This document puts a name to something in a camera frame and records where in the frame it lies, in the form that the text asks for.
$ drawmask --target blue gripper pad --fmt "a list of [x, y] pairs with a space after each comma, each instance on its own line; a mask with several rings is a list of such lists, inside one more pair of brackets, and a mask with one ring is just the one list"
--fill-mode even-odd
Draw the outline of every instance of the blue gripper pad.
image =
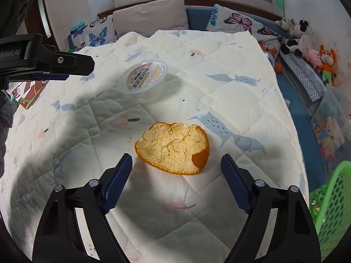
[[118, 163], [117, 172], [112, 177], [105, 190], [104, 203], [101, 207], [105, 213], [108, 213], [109, 210], [116, 207], [124, 185], [126, 184], [129, 174], [132, 171], [132, 166], [132, 157], [129, 154], [124, 154], [121, 161]]
[[250, 213], [252, 210], [249, 198], [250, 190], [245, 185], [239, 171], [237, 170], [237, 165], [229, 154], [225, 154], [222, 157], [221, 168], [239, 208], [244, 210], [247, 214]]

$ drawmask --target quilt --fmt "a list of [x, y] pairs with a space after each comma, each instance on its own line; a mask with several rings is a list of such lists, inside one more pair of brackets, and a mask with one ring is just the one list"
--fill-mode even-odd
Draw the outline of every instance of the quilt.
[[[130, 32], [117, 42], [85, 47], [89, 76], [50, 81], [28, 110], [19, 107], [7, 139], [0, 209], [17, 245], [31, 258], [41, 213], [57, 184], [80, 187], [114, 167], [124, 153], [133, 169], [107, 214], [129, 260], [223, 262], [247, 215], [221, 172], [222, 155], [273, 187], [308, 184], [296, 129], [275, 72], [248, 32]], [[162, 95], [136, 103], [117, 90], [125, 70], [142, 60], [168, 63]], [[201, 173], [173, 175], [141, 161], [134, 143], [155, 122], [197, 124], [210, 156]], [[98, 258], [77, 209], [89, 255]], [[258, 256], [273, 232], [270, 219]]]

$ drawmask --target orange fox plush toy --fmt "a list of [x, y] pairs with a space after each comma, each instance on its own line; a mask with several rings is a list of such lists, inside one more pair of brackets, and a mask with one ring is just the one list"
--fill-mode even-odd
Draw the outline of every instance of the orange fox plush toy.
[[336, 72], [331, 68], [331, 66], [336, 61], [336, 53], [333, 49], [330, 51], [325, 50], [324, 46], [321, 44], [319, 47], [319, 55], [321, 56], [321, 61], [323, 65], [319, 65], [318, 69], [322, 70], [322, 80], [324, 85], [329, 83], [333, 84], [333, 77], [336, 78]]

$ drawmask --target beige pillow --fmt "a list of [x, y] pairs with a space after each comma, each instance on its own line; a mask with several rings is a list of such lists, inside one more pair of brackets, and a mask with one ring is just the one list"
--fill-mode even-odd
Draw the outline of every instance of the beige pillow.
[[184, 0], [158, 0], [113, 12], [118, 37], [135, 31], [145, 37], [158, 30], [188, 30]]

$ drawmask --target green pants of plush toy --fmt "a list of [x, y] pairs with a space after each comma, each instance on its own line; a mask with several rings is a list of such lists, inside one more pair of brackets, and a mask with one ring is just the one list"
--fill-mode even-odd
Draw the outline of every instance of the green pants of plush toy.
[[328, 71], [323, 71], [322, 80], [323, 80], [323, 82], [327, 80], [328, 83], [331, 85], [331, 73]]

